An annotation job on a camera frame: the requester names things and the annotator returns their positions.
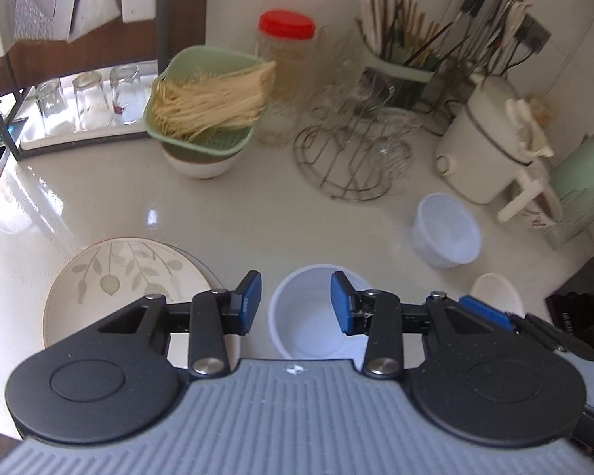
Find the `green colander basket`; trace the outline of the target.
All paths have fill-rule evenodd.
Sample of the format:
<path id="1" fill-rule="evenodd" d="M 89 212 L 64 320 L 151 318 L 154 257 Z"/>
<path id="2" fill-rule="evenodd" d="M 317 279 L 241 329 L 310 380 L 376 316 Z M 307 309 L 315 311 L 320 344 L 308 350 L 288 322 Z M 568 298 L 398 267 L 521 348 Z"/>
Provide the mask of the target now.
<path id="1" fill-rule="evenodd" d="M 143 123 L 163 145 L 231 157 L 250 142 L 275 77 L 274 61 L 205 45 L 187 47 L 152 83 Z"/>

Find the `white ceramic bowl under colander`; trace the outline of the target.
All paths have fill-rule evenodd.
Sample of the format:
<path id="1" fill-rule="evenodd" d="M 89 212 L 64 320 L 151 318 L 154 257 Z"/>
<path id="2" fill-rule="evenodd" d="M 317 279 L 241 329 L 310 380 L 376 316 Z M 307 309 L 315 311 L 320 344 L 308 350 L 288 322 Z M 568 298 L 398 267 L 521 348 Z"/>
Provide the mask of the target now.
<path id="1" fill-rule="evenodd" d="M 230 157 L 213 157 L 208 153 L 201 153 L 161 143 L 165 159 L 179 174 L 193 179 L 212 179 L 226 174 L 240 160 L 242 152 L 239 151 Z"/>

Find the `white electric cooking pot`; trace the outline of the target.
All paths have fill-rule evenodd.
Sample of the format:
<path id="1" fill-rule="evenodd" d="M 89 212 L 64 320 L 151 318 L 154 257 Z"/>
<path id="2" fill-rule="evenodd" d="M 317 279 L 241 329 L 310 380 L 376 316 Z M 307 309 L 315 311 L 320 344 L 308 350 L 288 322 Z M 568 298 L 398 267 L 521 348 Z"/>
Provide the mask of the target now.
<path id="1" fill-rule="evenodd" d="M 501 76 L 478 80 L 433 155 L 436 172 L 471 203 L 487 205 L 512 183 L 519 192 L 497 213 L 510 221 L 543 193 L 547 181 L 531 176 L 537 159 L 554 150 L 528 102 Z"/>

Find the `green utensil holder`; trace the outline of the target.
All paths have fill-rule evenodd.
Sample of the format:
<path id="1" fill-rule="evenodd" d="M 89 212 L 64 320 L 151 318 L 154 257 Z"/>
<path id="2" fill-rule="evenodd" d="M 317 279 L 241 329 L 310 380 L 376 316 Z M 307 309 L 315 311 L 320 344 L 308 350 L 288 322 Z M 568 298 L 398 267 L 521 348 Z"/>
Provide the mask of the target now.
<path id="1" fill-rule="evenodd" d="M 463 0 L 446 24 L 428 21 L 417 0 L 359 0 L 356 19 L 362 40 L 360 87 L 369 93 L 367 106 L 411 110 L 447 58 L 441 48 L 455 24 L 478 16 L 483 0 Z"/>

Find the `black wall power strip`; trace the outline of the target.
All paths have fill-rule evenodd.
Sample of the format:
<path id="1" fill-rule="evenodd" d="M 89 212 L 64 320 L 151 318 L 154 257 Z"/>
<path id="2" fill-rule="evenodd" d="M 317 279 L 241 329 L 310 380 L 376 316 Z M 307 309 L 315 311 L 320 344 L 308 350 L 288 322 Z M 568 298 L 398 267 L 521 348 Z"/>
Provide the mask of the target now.
<path id="1" fill-rule="evenodd" d="M 538 54 L 551 36 L 550 32 L 528 13 L 517 30 L 515 39 L 532 53 Z"/>

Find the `white ceramic bowl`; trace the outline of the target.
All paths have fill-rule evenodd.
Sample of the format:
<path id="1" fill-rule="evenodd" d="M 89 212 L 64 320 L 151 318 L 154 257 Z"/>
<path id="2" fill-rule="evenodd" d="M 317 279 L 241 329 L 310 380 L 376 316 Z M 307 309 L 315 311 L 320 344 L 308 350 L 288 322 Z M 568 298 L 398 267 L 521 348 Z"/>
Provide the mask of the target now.
<path id="1" fill-rule="evenodd" d="M 213 157 L 208 153 L 201 153 L 161 143 L 165 159 L 179 174 L 193 179 L 212 179 L 226 174 L 240 160 L 242 152 L 239 151 L 230 157 Z"/>
<path id="2" fill-rule="evenodd" d="M 480 275 L 472 285 L 470 295 L 500 311 L 524 317 L 525 307 L 516 287 L 494 272 Z"/>

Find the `tall textured glass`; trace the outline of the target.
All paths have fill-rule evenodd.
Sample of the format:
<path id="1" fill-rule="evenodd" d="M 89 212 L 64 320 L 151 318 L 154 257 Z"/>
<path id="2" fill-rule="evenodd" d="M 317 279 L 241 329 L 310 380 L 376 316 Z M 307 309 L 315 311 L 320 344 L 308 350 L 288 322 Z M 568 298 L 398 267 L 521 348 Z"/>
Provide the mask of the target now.
<path id="1" fill-rule="evenodd" d="M 543 232 L 546 243 L 554 250 L 559 250 L 594 223 L 594 190 L 572 190 L 561 198 L 561 206 L 562 220 Z"/>

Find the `leaf-patterned ceramic plate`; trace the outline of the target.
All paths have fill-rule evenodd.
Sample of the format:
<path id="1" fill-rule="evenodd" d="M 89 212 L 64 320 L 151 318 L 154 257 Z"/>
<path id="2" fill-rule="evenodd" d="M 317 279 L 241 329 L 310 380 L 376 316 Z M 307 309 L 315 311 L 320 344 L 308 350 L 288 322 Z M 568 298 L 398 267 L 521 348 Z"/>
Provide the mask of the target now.
<path id="1" fill-rule="evenodd" d="M 53 345 L 149 294 L 169 304 L 211 289 L 205 277 L 172 245 L 140 237 L 95 243 L 57 275 L 42 318 L 42 341 Z"/>

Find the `dry noodle bundle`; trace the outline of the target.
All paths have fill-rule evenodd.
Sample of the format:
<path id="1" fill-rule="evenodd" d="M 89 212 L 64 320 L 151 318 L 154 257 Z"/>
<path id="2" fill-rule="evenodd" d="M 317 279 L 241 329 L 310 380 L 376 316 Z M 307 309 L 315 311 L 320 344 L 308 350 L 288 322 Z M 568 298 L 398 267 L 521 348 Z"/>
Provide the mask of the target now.
<path id="1" fill-rule="evenodd" d="M 269 102 L 275 69 L 276 62 L 266 61 L 185 80 L 165 76 L 153 84 L 151 122 L 161 135 L 187 142 L 208 132 L 252 127 Z"/>

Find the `white blue-rimmed plate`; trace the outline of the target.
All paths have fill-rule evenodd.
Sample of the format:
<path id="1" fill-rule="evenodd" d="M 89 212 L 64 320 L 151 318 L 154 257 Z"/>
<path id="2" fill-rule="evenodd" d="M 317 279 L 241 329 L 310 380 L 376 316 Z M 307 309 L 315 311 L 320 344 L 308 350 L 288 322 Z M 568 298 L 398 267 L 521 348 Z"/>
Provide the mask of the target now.
<path id="1" fill-rule="evenodd" d="M 207 280 L 208 284 L 210 285 L 211 289 L 221 289 L 223 287 L 222 282 L 217 278 L 215 273 L 199 258 L 188 253 L 187 251 L 180 249 L 178 247 L 172 246 L 172 249 L 178 251 L 181 255 L 186 257 L 190 262 L 192 262 L 195 267 L 202 273 L 202 275 Z"/>

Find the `upturned drinking glass middle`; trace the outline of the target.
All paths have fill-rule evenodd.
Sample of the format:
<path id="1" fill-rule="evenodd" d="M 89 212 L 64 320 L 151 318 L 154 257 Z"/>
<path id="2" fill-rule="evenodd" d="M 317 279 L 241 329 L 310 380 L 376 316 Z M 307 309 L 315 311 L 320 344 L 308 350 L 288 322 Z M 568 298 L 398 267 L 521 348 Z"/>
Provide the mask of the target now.
<path id="1" fill-rule="evenodd" d="M 103 78 L 97 71 L 80 73 L 72 81 L 81 130 L 97 130 L 112 121 Z"/>

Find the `black metal shelf rack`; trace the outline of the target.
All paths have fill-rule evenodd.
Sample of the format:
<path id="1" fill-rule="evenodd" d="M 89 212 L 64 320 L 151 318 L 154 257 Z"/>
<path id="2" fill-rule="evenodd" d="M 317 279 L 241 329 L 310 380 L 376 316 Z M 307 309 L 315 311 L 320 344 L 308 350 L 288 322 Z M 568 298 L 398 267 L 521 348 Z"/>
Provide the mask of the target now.
<path id="1" fill-rule="evenodd" d="M 147 79 L 129 97 L 105 69 L 170 57 L 205 37 L 175 33 L 181 0 L 0 0 L 0 137 L 18 160 L 138 139 Z"/>

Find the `mint green electric kettle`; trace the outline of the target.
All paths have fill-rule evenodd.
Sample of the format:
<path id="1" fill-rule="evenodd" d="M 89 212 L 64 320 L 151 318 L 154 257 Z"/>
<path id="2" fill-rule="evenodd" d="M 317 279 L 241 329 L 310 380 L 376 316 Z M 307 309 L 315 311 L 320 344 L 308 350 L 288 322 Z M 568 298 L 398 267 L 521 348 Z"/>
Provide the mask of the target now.
<path id="1" fill-rule="evenodd" d="M 582 142 L 550 172 L 549 184 L 564 212 L 594 204 L 594 135 Z"/>

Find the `upturned drinking glass right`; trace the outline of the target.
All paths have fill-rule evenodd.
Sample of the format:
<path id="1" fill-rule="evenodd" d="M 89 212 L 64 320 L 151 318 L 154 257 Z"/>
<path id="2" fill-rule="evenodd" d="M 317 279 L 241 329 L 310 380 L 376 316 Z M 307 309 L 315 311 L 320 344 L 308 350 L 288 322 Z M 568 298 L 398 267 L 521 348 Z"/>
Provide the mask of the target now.
<path id="1" fill-rule="evenodd" d="M 145 108 L 143 89 L 138 65 L 118 65 L 109 74 L 111 103 L 114 116 L 121 124 L 138 121 Z"/>

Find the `translucent plastic bowl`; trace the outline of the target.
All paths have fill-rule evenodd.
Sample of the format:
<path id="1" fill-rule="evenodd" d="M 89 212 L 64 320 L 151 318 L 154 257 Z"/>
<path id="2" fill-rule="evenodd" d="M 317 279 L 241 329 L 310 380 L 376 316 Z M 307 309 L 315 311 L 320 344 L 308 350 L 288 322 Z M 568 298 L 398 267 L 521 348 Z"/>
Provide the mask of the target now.
<path id="1" fill-rule="evenodd" d="M 341 266 L 317 264 L 288 275 L 274 291 L 268 309 L 273 344 L 285 359 L 350 359 L 360 369 L 367 338 L 349 337 L 337 322 L 330 302 L 330 282 L 336 271 L 346 274 L 355 289 L 369 283 Z"/>
<path id="2" fill-rule="evenodd" d="M 425 264 L 447 269 L 474 262 L 482 251 L 483 235 L 460 199 L 433 193 L 417 205 L 411 244 Z"/>

